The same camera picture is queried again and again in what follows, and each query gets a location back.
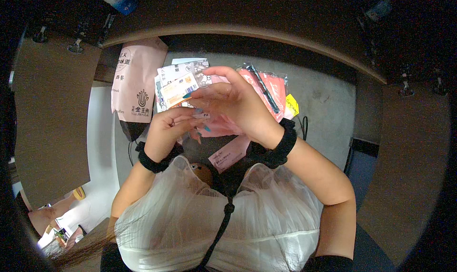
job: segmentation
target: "wooden table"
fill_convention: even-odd
[[[49,32],[38,44],[28,35],[15,65],[17,110],[15,163],[33,209],[90,181],[87,109],[101,50],[82,43],[82,54],[67,50],[74,39]]]
[[[345,0],[140,0],[119,15],[104,47],[176,34],[244,35],[302,47],[375,78]]]

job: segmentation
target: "black wrist cuff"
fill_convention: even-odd
[[[162,161],[159,163],[156,163],[152,161],[144,152],[144,142],[138,143],[137,148],[135,149],[136,151],[139,152],[138,155],[138,160],[140,161],[141,165],[143,165],[146,169],[149,171],[152,171],[153,173],[157,174],[159,172],[165,171],[166,168],[168,168],[170,162],[177,156],[180,155],[184,152],[184,149],[179,143],[175,143],[173,149],[171,152],[166,156]]]
[[[251,142],[252,151],[249,157],[265,164],[270,169],[275,169],[287,162],[287,155],[289,155],[297,141],[294,121],[282,119],[279,124],[284,128],[284,135],[274,150],[265,149],[262,145]]]

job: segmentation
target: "hand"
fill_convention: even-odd
[[[229,67],[210,67],[205,75],[220,75],[228,83],[216,83],[191,93],[188,101],[210,114],[225,114],[248,137],[266,148],[275,149],[284,135],[284,129],[270,114],[254,88]]]
[[[178,137],[194,127],[204,127],[205,119],[195,119],[195,109],[173,108],[154,115],[144,152],[154,162],[162,161],[173,149]]]

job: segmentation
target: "printed logo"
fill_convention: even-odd
[[[137,94],[137,98],[138,98],[138,105],[140,105],[140,107],[145,106],[146,101],[149,99],[148,94],[144,91],[144,89]]]
[[[121,54],[119,55],[119,59],[117,60],[116,72],[130,66],[130,62],[132,61],[130,56],[130,50],[128,48],[123,48]]]

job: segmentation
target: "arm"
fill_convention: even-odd
[[[139,161],[136,162],[114,198],[111,216],[119,218],[128,206],[144,196],[151,189],[154,178],[153,172],[143,167]]]
[[[284,129],[271,116],[254,88],[228,67],[210,67],[205,75],[225,76],[230,83],[216,83],[192,92],[189,103],[211,114],[229,116],[248,137],[274,149]],[[317,196],[325,207],[321,216],[317,256],[353,258],[356,233],[356,201],[346,175],[301,138],[285,164]]]
[[[316,256],[338,255],[353,259],[356,199],[349,179],[301,138],[297,138],[285,166],[324,204]]]
[[[204,119],[195,119],[194,109],[175,108],[154,115],[149,127],[144,151],[154,162],[159,163],[171,151],[176,139],[195,126],[202,126]],[[117,192],[112,206],[108,225],[109,235],[114,233],[114,224],[124,210],[143,197],[152,187],[155,174],[138,161],[131,169],[129,176]]]

